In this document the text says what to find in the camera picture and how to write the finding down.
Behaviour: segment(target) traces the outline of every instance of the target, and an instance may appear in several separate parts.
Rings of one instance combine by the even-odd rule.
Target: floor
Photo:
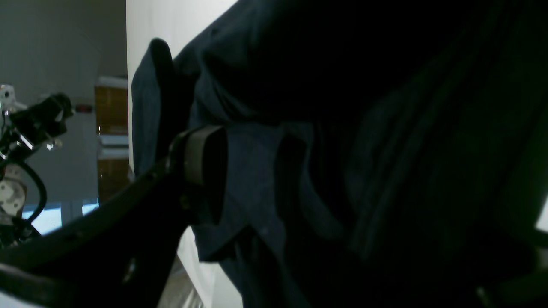
[[[171,274],[165,284],[158,308],[202,308],[200,300],[189,276],[179,260],[175,257]]]

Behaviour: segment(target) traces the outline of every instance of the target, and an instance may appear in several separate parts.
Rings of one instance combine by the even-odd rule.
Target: black cable
[[[32,168],[29,165],[27,165],[24,161],[18,161],[15,159],[6,159],[2,163],[0,163],[0,169],[3,169],[9,164],[16,164],[19,167],[21,167],[31,177],[32,181],[34,181],[34,183],[36,184],[36,187],[38,188],[38,193],[40,195],[40,201],[38,202],[38,207],[34,210],[32,215],[30,215],[30,217],[27,219],[27,221],[31,223],[44,210],[45,204],[48,201],[48,194],[47,194],[47,191],[45,190],[44,182],[42,182],[42,179],[40,179],[38,174],[34,170],[32,170]]]
[[[0,130],[2,135],[4,135],[4,131],[5,131],[5,113],[2,112],[2,130]]]

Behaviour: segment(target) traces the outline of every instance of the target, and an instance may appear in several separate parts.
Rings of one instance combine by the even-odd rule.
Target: white wall
[[[2,0],[0,82],[34,104],[44,93],[64,92],[94,102],[99,75],[127,73],[124,0]],[[95,115],[77,115],[57,152],[29,160],[53,202],[97,197]],[[37,202],[29,185],[28,203]]]

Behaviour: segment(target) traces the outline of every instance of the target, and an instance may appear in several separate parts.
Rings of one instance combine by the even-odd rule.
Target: window
[[[32,215],[33,210],[23,212],[23,218],[27,219]],[[61,208],[45,209],[32,222],[32,225],[40,234],[48,234],[61,227]]]
[[[28,219],[37,207],[36,204],[26,204],[22,217]],[[99,199],[47,203],[32,225],[40,234],[45,235],[60,228],[63,224],[89,214],[98,207]]]

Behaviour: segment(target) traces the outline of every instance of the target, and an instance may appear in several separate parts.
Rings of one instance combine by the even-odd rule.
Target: wooden cabinet
[[[108,201],[129,185],[128,159],[100,159],[97,162],[99,175],[99,204]]]
[[[120,80],[103,77],[95,86],[97,134],[128,135],[127,81]]]
[[[96,133],[98,136],[128,135],[128,83],[123,78],[100,77],[95,86]],[[108,147],[106,151],[128,151],[127,144]],[[129,185],[129,154],[125,157],[104,156],[99,144],[98,176],[99,204],[102,204]]]

